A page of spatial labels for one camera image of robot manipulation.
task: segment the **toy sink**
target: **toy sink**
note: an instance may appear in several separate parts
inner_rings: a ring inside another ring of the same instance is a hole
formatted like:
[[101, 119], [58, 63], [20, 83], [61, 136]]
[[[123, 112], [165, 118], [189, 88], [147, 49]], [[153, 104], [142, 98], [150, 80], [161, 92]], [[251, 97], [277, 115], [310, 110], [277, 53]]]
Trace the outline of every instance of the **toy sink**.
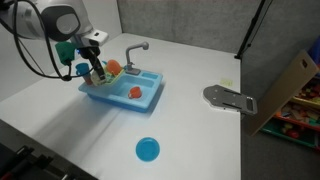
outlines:
[[[162, 80], [162, 75], [141, 70], [139, 75], [121, 73], [112, 84], [88, 86], [83, 83], [79, 90], [89, 97], [107, 102], [126, 109], [147, 112]], [[140, 98], [130, 99], [128, 93], [131, 88], [139, 86], [142, 92]]]

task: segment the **blue circle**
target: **blue circle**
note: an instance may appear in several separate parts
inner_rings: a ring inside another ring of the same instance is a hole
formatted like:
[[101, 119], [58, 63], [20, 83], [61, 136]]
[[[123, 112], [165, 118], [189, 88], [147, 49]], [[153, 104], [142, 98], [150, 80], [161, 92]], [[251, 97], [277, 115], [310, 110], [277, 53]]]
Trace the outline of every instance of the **blue circle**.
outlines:
[[160, 153], [159, 143], [151, 137], [143, 138], [137, 144], [136, 153], [142, 161], [153, 161]]

